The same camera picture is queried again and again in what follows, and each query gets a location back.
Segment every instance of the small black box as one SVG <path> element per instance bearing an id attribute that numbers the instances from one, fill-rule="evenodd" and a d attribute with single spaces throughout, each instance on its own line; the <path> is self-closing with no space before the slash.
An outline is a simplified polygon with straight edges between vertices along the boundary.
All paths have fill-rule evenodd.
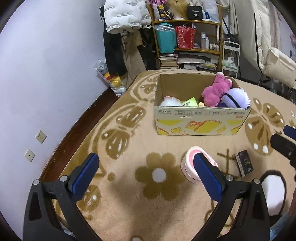
<path id="1" fill-rule="evenodd" d="M 236 153 L 235 158 L 237 160 L 237 164 L 239 166 L 242 177 L 245 177 L 246 175 L 254 171 L 249 154 L 246 150 Z"/>
<path id="2" fill-rule="evenodd" d="M 187 17 L 189 20 L 202 20 L 202 7 L 188 6 Z"/>

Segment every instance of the electrical outlet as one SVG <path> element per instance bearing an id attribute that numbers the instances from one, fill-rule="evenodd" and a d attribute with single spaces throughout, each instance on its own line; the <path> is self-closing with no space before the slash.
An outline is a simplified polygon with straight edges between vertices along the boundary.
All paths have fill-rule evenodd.
<path id="1" fill-rule="evenodd" d="M 35 138 L 37 139 L 37 141 L 39 141 L 42 144 L 46 139 L 46 135 L 42 131 L 39 131 L 39 133 L 35 136 Z"/>
<path id="2" fill-rule="evenodd" d="M 32 162 L 35 154 L 30 149 L 28 149 L 25 153 L 25 158 L 27 158 L 28 161 Z"/>

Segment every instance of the jacket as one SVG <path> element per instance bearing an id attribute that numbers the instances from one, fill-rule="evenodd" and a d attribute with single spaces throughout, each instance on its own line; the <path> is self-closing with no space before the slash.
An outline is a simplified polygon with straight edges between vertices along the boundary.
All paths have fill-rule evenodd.
<path id="1" fill-rule="evenodd" d="M 145 0 L 106 0 L 104 8 L 110 34 L 133 32 L 151 23 Z"/>

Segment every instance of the white cart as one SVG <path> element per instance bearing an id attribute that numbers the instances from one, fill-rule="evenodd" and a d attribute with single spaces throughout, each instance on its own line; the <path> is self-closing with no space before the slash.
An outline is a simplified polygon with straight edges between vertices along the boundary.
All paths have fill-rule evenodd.
<path id="1" fill-rule="evenodd" d="M 222 60 L 224 60 L 225 49 L 232 50 L 232 51 L 238 52 L 240 54 L 240 45 L 239 44 L 237 44 L 235 42 L 231 42 L 231 41 L 224 41 L 223 42 L 223 58 L 222 58 Z M 239 56 L 237 57 L 237 69 L 225 67 L 225 66 L 223 66 L 223 63 L 222 63 L 222 73 L 223 73 L 223 70 L 236 72 L 235 78 L 237 78 L 237 73 L 239 71 Z"/>

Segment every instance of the beige rug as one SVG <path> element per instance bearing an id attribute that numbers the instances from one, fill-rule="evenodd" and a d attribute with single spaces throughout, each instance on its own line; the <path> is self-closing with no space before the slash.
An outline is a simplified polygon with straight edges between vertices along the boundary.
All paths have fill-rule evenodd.
<path id="1" fill-rule="evenodd" d="M 189 182 L 181 172 L 182 158 L 196 145 L 216 160 L 221 171 L 239 180 L 234 154 L 242 150 L 248 151 L 254 167 L 242 180 L 260 178 L 270 169 L 280 171 L 287 184 L 283 212 L 290 206 L 295 170 L 270 147 L 269 139 L 275 132 L 282 133 L 286 124 L 296 126 L 296 106 L 264 88 L 237 80 L 248 93 L 253 110 L 236 135 L 161 136 L 155 128 L 154 89 L 157 75 L 171 72 L 194 71 L 140 74 L 89 133 L 63 172 L 70 174 L 90 152 L 99 155 L 99 170 L 77 205 L 103 240 L 190 241 L 196 235 L 216 205 L 202 183 Z M 238 205 L 237 201 L 221 234 L 229 230 Z"/>

